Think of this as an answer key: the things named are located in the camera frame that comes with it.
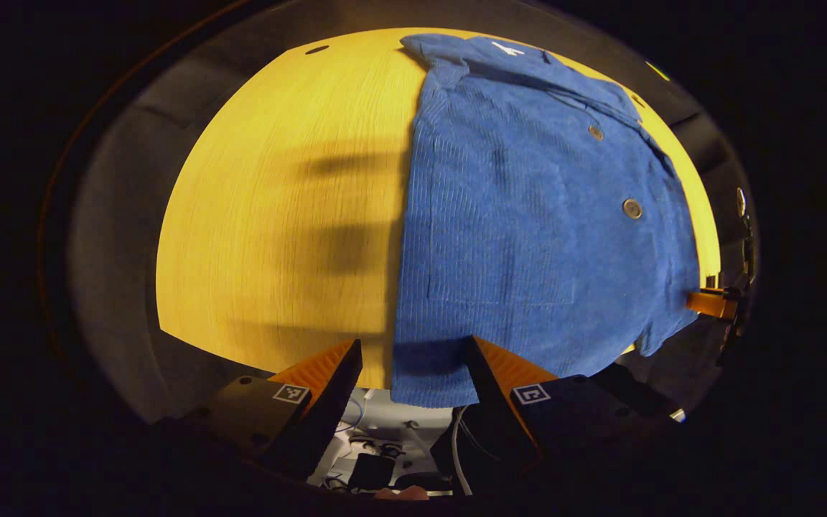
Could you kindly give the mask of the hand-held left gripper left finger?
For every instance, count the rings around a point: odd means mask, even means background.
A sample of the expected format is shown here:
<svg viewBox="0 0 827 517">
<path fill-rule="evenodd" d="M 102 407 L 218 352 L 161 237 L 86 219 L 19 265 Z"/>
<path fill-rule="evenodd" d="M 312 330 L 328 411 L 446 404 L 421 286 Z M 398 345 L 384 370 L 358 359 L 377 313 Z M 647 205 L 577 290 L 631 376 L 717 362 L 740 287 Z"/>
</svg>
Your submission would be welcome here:
<svg viewBox="0 0 827 517">
<path fill-rule="evenodd" d="M 355 338 L 272 377 L 241 376 L 191 412 L 191 429 L 257 467 L 305 480 L 334 437 L 362 367 Z"/>
</svg>

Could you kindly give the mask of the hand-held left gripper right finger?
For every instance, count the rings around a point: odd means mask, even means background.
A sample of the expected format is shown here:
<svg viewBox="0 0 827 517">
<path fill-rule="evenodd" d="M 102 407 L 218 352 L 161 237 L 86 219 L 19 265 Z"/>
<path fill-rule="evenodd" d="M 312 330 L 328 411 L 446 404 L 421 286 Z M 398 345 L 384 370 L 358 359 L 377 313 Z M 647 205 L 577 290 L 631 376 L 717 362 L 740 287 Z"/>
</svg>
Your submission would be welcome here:
<svg viewBox="0 0 827 517">
<path fill-rule="evenodd" d="M 622 365 L 559 378 L 478 337 L 464 344 L 464 363 L 506 467 L 597 467 L 624 460 L 685 419 L 678 404 Z"/>
</svg>

